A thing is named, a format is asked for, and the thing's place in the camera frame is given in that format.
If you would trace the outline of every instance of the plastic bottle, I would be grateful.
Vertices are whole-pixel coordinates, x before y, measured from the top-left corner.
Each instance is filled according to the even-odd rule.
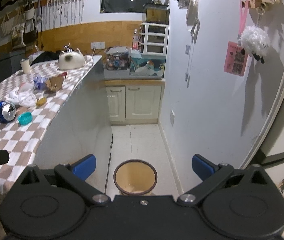
[[[135,29],[133,35],[132,49],[138,49],[138,48],[139,48],[139,34],[138,34],[138,29]]]

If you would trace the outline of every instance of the screw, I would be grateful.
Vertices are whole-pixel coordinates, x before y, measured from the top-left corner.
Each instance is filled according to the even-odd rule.
[[[104,194],[97,194],[92,197],[93,201],[96,203],[105,203],[109,201],[109,197]]]
[[[141,200],[141,201],[140,201],[140,204],[143,205],[143,206],[147,206],[148,203],[149,203],[149,202],[148,202],[147,200]]]
[[[185,203],[192,203],[196,199],[196,197],[192,194],[183,194],[179,198]]]

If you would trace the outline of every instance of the brown and white tablecloth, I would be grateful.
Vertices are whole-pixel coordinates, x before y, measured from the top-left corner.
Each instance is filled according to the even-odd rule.
[[[68,70],[62,89],[47,97],[45,105],[24,109],[24,112],[32,113],[33,121],[30,124],[19,125],[17,117],[23,111],[20,109],[17,110],[17,117],[12,122],[0,124],[0,150],[7,150],[10,154],[9,162],[0,166],[1,194],[7,193],[25,167],[33,163],[36,150],[48,126],[92,66],[93,59],[90,59],[86,61],[83,68]],[[33,77],[36,75],[50,77],[63,72],[58,70],[57,62],[36,65],[32,67],[30,74],[23,74],[22,70],[18,71],[0,83],[0,101],[4,100],[10,91],[20,87],[22,83],[33,83]]]

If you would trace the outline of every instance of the sheep keychain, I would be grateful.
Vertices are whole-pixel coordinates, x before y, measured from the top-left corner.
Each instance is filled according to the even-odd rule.
[[[240,37],[241,47],[243,47],[241,54],[247,53],[264,64],[263,57],[267,55],[270,39],[269,35],[260,28],[262,15],[265,13],[264,9],[261,6],[258,7],[257,13],[259,15],[257,24],[246,27]]]

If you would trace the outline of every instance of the soda can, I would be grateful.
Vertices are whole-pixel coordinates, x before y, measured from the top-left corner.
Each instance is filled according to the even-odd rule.
[[[8,123],[14,120],[16,117],[15,105],[11,102],[0,102],[0,122]]]

